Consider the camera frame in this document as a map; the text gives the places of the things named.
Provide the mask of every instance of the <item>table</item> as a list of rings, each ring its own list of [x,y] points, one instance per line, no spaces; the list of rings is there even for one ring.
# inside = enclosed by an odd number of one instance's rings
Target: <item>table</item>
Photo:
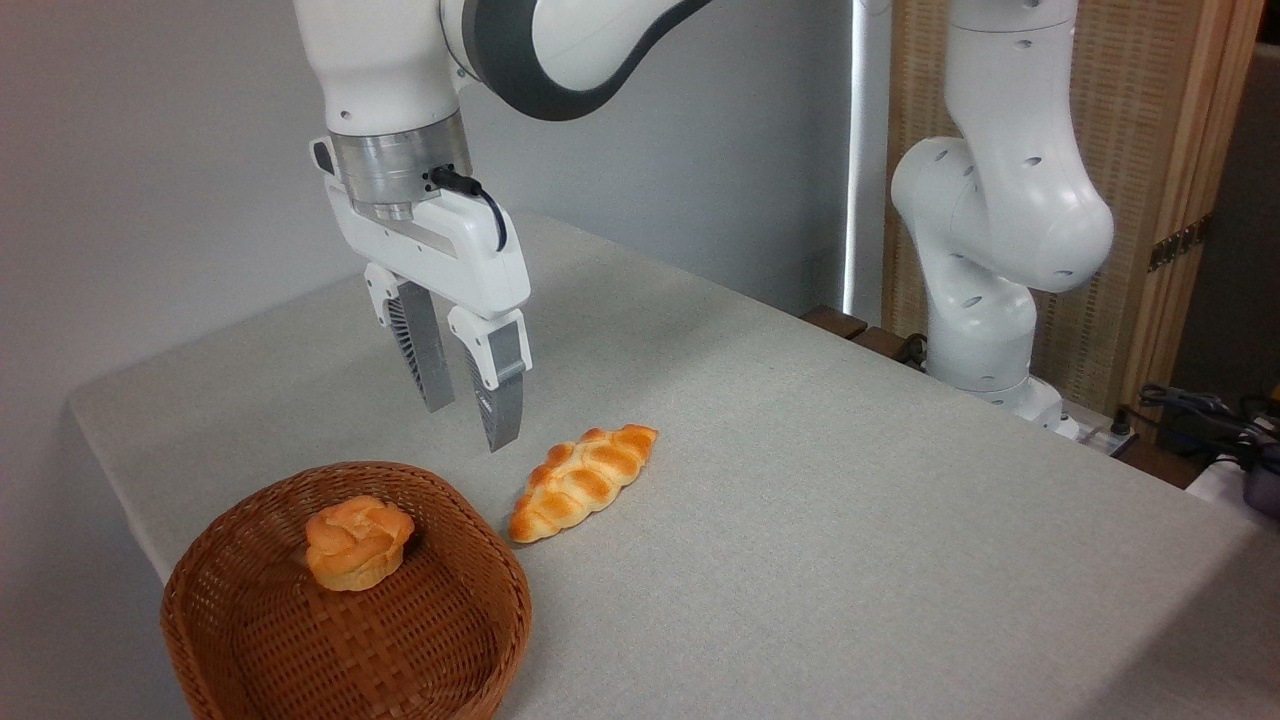
[[[662,437],[612,507],[517,550],[535,621],[504,717],[1280,714],[1271,534],[728,290],[516,222],[535,368],[497,454],[457,343],[458,401],[429,415],[358,278],[77,391],[160,577],[305,468],[424,466],[503,530],[550,446],[645,423]]]

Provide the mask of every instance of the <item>braided bread roll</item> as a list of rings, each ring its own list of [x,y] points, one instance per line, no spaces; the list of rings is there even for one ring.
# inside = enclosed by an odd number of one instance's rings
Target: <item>braided bread roll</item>
[[[529,475],[516,501],[508,533],[516,542],[534,542],[577,525],[609,506],[649,461],[658,430],[627,425],[621,430],[590,429],[577,442],[550,448],[547,462]]]
[[[332,591],[367,591],[399,569],[413,519],[361,495],[307,520],[307,566]]]

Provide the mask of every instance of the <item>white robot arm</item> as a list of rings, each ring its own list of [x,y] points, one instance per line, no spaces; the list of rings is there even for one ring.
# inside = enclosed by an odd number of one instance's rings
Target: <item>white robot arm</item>
[[[928,292],[928,373],[1074,437],[1029,374],[1028,287],[1087,283],[1111,211],[1080,160],[1069,106],[1076,0],[951,0],[946,102],[964,135],[902,158],[892,197]]]
[[[490,451],[520,432],[530,287],[511,218],[468,177],[457,91],[479,79],[535,118],[582,117],[708,1],[294,0],[329,127],[312,155],[374,311],[435,411],[453,391],[431,296],[456,305]]]

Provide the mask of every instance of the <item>wicker basket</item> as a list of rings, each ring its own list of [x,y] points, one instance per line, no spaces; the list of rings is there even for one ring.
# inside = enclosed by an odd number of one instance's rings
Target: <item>wicker basket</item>
[[[416,530],[372,589],[330,592],[303,560],[307,519],[356,495]],[[448,483],[351,462],[262,489],[206,529],[165,588],[161,626],[201,719],[492,717],[532,619],[515,555]]]

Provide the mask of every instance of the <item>woven screen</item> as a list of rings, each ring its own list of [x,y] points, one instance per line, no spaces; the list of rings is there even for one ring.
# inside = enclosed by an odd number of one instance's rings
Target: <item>woven screen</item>
[[[1235,12],[1238,23],[1245,24],[1248,12],[1253,10],[1256,27],[1261,1],[1244,0],[1239,5],[1245,8]],[[1187,174],[1174,150],[1179,145],[1199,149],[1210,120],[1226,123],[1228,128],[1234,122],[1238,92],[1234,104],[1220,108],[1216,115],[1210,111],[1213,102],[1208,97],[1201,101],[1192,94],[1193,88],[1197,92],[1207,88],[1212,97],[1219,88],[1219,74],[1225,68],[1221,59],[1231,40],[1226,31],[1231,17],[1233,4],[1226,1],[1080,3],[1071,108],[1085,165],[1115,214],[1116,237],[1107,263],[1088,286],[1064,295],[1037,293],[1041,316],[1032,370],[1056,386],[1064,397],[1101,413],[1111,413],[1120,398],[1144,301],[1151,309],[1166,304],[1161,293],[1147,288],[1148,277],[1153,277],[1147,272],[1152,246],[1185,227],[1190,222],[1187,215],[1193,211],[1185,197],[1180,209],[1179,200],[1171,197],[1178,186],[1171,178],[1185,176],[1189,188],[1210,197],[1216,193],[1225,152],[1219,154],[1216,170],[1210,156],[1198,167],[1193,163],[1192,173]],[[893,22],[891,167],[919,140],[957,135],[942,100],[946,0],[896,3]],[[1199,53],[1198,61],[1193,61],[1197,55],[1192,49]],[[1204,85],[1204,78],[1212,82]],[[1229,97],[1219,92],[1217,100]],[[884,255],[886,325],[902,336],[924,332],[919,263],[892,209]],[[1183,274],[1187,277],[1179,282],[1189,288],[1194,272]],[[1181,314],[1185,315],[1185,304]],[[1180,318],[1176,320],[1180,327]],[[1138,369],[1151,372],[1151,368]]]

